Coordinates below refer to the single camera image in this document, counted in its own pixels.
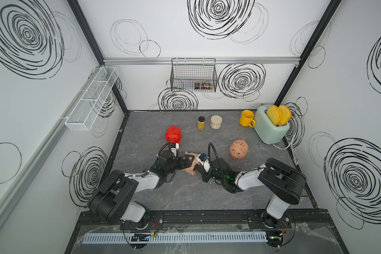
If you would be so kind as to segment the light pink piggy bank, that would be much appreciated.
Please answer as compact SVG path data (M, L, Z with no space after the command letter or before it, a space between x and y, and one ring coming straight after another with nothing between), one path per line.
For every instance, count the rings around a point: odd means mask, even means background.
M192 176L196 175L195 166L200 164L197 160L198 155L199 154L197 154L197 153L185 151L185 156L194 156L195 159L194 159L193 163L191 164L191 169L190 170L183 170L184 172L186 172Z

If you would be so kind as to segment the red piggy bank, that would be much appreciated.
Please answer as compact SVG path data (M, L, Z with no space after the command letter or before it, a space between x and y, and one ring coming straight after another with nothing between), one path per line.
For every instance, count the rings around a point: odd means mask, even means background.
M181 129L177 126L169 127L165 133L165 138L167 142L180 143L182 138Z

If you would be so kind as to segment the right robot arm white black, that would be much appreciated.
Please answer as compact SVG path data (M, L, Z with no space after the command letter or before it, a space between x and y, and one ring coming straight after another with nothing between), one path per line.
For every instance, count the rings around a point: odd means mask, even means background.
M253 187L267 187L273 197L261 218L269 228L280 224L287 209L300 202L306 189L306 176L302 172L274 158L267 159L260 167L240 172L233 171L221 158L213 162L206 159L195 166L195 171L201 174L204 182L213 179L232 194Z

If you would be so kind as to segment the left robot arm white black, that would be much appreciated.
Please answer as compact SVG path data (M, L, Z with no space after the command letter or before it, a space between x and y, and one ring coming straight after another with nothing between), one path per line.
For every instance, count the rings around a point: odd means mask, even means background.
M115 170L100 184L90 197L87 206L108 224L132 222L138 229L144 229L150 221L150 210L143 204L133 201L135 193L153 190L169 183L167 177L182 170L195 174L199 164L196 153L186 152L180 157L175 148L160 151L153 165L141 174L128 175Z

